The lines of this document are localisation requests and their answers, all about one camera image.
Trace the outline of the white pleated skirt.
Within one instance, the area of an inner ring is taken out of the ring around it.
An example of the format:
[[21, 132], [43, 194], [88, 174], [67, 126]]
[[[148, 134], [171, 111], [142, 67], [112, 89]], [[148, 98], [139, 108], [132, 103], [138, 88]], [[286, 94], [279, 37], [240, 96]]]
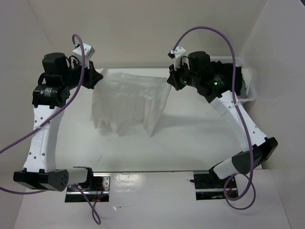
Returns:
[[163, 114], [171, 86], [166, 78], [133, 75], [102, 68], [103, 79], [92, 92], [91, 120], [96, 129], [109, 128], [123, 135], [142, 124], [148, 136]]

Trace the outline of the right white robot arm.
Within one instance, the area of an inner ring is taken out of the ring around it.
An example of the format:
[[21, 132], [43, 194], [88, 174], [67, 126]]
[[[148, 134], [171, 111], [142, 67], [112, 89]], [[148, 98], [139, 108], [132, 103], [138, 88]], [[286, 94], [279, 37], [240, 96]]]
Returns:
[[169, 52], [174, 64], [169, 67], [168, 84], [177, 91], [185, 86], [194, 87], [229, 124], [242, 150], [209, 169], [210, 185], [220, 187], [231, 175], [250, 172], [251, 153], [254, 159], [253, 168], [260, 166], [271, 156], [278, 142], [257, 127], [233, 92], [233, 73], [237, 74], [237, 91], [242, 87], [241, 67], [235, 67], [232, 63], [211, 61], [204, 51], [190, 53], [186, 57], [188, 62], [184, 62], [185, 52], [182, 47]]

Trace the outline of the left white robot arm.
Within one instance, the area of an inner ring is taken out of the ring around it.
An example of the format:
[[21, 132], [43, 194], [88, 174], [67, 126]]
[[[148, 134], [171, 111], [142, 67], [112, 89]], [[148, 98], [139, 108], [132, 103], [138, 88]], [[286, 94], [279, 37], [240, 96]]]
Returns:
[[44, 72], [33, 91], [34, 131], [28, 157], [13, 180], [33, 190], [63, 191], [78, 184], [91, 190], [95, 179], [90, 167], [57, 169], [55, 151], [64, 109], [72, 100], [70, 91], [79, 85], [93, 89], [103, 76], [98, 73], [90, 55], [74, 52], [66, 57], [61, 52], [46, 54], [42, 60]]

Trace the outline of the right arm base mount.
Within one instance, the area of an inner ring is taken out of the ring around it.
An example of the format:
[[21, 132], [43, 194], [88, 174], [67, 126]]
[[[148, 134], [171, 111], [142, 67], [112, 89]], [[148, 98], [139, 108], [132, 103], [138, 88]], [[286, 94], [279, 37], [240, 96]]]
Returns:
[[194, 171], [190, 182], [194, 184], [196, 200], [225, 199], [225, 180], [214, 178], [207, 170]]

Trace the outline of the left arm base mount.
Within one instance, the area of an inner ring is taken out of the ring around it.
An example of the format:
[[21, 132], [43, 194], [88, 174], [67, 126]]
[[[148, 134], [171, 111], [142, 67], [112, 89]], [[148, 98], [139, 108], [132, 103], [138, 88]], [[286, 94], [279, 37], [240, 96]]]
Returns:
[[[78, 185], [78, 188], [82, 190], [87, 199], [94, 203], [108, 202], [110, 191], [111, 175], [110, 173], [94, 172], [92, 178], [92, 184], [88, 187]], [[65, 195], [65, 203], [82, 203], [86, 202], [85, 197], [74, 187], [68, 187]]]

